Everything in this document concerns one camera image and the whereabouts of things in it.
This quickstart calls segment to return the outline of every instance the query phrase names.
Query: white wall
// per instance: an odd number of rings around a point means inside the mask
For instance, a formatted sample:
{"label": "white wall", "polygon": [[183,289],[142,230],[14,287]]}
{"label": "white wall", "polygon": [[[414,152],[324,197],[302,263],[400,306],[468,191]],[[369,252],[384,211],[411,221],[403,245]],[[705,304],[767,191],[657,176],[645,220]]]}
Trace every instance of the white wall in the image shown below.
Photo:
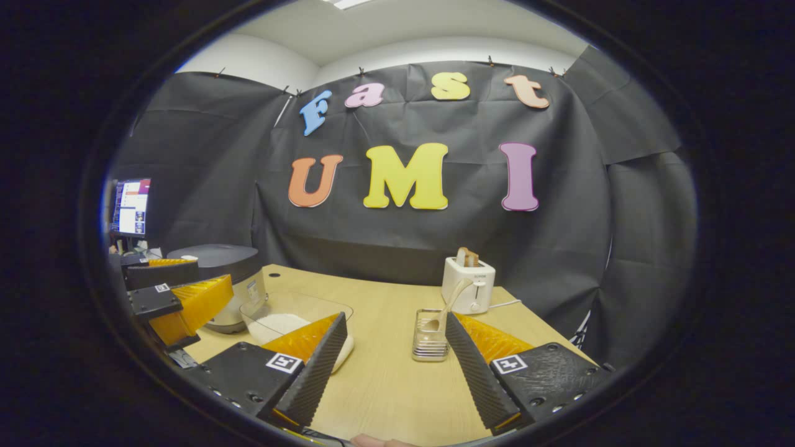
{"label": "white wall", "polygon": [[273,42],[242,34],[227,34],[198,52],[176,72],[217,73],[255,80],[289,91],[314,87],[319,67],[311,60]]}
{"label": "white wall", "polygon": [[536,45],[486,37],[438,37],[417,41],[398,42],[346,56],[320,68],[313,86],[325,84],[345,76],[364,71],[415,62],[436,60],[472,60],[521,65],[547,71],[553,67],[562,73],[576,59],[568,54]]}
{"label": "white wall", "polygon": [[436,60],[472,60],[563,72],[573,56],[536,45],[486,37],[438,37],[398,42],[345,56],[323,67],[281,45],[259,37],[227,34],[198,52],[176,72],[223,73],[277,88],[306,91],[365,71]]}

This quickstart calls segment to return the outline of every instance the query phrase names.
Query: orange letter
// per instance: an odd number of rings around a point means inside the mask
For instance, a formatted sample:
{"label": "orange letter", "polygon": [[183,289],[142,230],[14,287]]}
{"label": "orange letter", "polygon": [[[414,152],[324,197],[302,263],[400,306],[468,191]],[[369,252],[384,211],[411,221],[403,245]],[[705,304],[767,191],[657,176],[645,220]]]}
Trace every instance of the orange letter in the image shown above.
{"label": "orange letter", "polygon": [[519,98],[525,105],[535,107],[537,109],[545,109],[549,107],[549,101],[544,98],[536,96],[536,88],[541,88],[541,84],[527,79],[527,76],[511,76],[505,80],[506,84],[514,86],[516,97]]}
{"label": "orange letter", "polygon": [[332,191],[334,183],[334,172],[337,165],[343,160],[342,155],[327,155],[320,159],[323,165],[323,175],[320,177],[320,186],[313,193],[306,192],[306,177],[309,175],[309,168],[315,164],[314,158],[299,158],[293,162],[293,176],[290,178],[290,186],[287,190],[287,197],[297,207],[313,208],[322,204]]}

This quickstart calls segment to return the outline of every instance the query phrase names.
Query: yellow letter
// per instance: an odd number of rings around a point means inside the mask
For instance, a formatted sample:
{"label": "yellow letter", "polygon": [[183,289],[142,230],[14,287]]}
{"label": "yellow letter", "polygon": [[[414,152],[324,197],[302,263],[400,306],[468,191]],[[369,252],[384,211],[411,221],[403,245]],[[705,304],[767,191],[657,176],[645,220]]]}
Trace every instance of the yellow letter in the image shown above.
{"label": "yellow letter", "polygon": [[370,195],[364,198],[368,208],[386,208],[389,197],[384,195],[384,184],[398,207],[403,206],[412,185],[414,195],[409,200],[412,208],[445,209],[447,197],[442,194],[442,158],[448,152],[441,143],[420,145],[405,167],[392,146],[376,146],[367,151],[372,160]]}
{"label": "yellow letter", "polygon": [[431,95],[436,99],[464,99],[469,96],[469,86],[464,84],[467,77],[463,73],[437,73],[431,78]]}

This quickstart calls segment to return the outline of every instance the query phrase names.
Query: white toaster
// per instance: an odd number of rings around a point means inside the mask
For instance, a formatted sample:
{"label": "white toaster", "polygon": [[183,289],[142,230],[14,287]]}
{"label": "white toaster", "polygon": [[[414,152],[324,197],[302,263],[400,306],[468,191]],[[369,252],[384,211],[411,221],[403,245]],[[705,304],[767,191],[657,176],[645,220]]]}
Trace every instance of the white toaster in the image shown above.
{"label": "white toaster", "polygon": [[444,260],[442,298],[447,303],[458,281],[469,278],[472,285],[463,290],[452,306],[452,311],[465,315],[484,313],[491,305],[491,290],[494,288],[494,267],[478,261],[477,267],[458,265],[455,257]]}

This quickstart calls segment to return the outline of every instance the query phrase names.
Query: pink letter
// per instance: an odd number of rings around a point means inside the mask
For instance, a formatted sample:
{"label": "pink letter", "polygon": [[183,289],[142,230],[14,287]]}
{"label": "pink letter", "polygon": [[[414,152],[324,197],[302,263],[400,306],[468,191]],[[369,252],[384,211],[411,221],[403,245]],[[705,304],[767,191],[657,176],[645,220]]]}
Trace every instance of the pink letter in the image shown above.
{"label": "pink letter", "polygon": [[377,106],[383,101],[381,94],[384,92],[384,84],[373,82],[372,84],[360,85],[353,89],[353,95],[345,99],[345,107],[372,107]]}
{"label": "pink letter", "polygon": [[536,149],[523,143],[503,143],[500,151],[508,159],[508,195],[502,207],[508,211],[533,211],[538,199],[533,195],[533,155]]}

